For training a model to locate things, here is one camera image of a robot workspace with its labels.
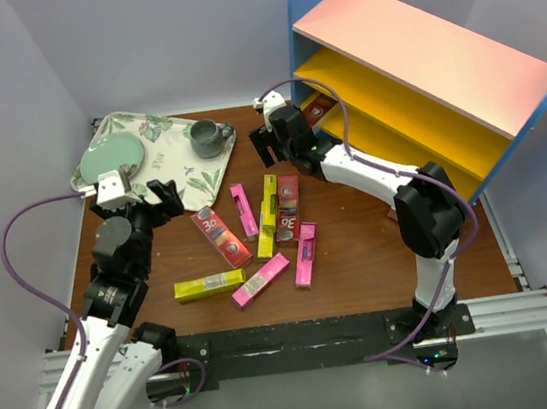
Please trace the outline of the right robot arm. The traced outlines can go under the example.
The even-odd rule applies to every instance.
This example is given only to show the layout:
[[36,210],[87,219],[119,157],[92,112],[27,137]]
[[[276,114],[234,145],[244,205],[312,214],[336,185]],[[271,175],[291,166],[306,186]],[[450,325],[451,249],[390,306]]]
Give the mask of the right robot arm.
[[350,152],[344,142],[317,136],[303,112],[285,103],[260,102],[255,110],[264,124],[249,137],[265,166],[289,161],[302,175],[352,187],[391,206],[417,264],[413,304],[401,325],[413,329],[414,338],[441,336],[457,302],[453,267],[468,216],[468,203],[441,165],[416,168]]

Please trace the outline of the dark red toothpaste box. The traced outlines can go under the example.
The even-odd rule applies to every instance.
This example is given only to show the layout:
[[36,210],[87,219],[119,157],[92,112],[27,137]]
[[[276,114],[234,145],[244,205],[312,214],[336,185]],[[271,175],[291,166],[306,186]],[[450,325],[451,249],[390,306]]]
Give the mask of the dark red toothpaste box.
[[309,126],[313,131],[320,130],[323,121],[331,110],[338,105],[338,102],[330,96],[315,91],[300,106]]

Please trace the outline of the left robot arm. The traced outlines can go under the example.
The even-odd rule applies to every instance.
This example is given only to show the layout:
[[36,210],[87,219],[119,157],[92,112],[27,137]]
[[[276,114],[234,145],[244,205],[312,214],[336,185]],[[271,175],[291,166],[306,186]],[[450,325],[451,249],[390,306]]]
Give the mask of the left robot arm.
[[179,362],[173,329],[134,321],[148,292],[153,232],[184,213],[173,181],[149,181],[150,204],[115,179],[88,188],[95,231],[90,282],[70,355],[45,409],[128,409],[149,378]]

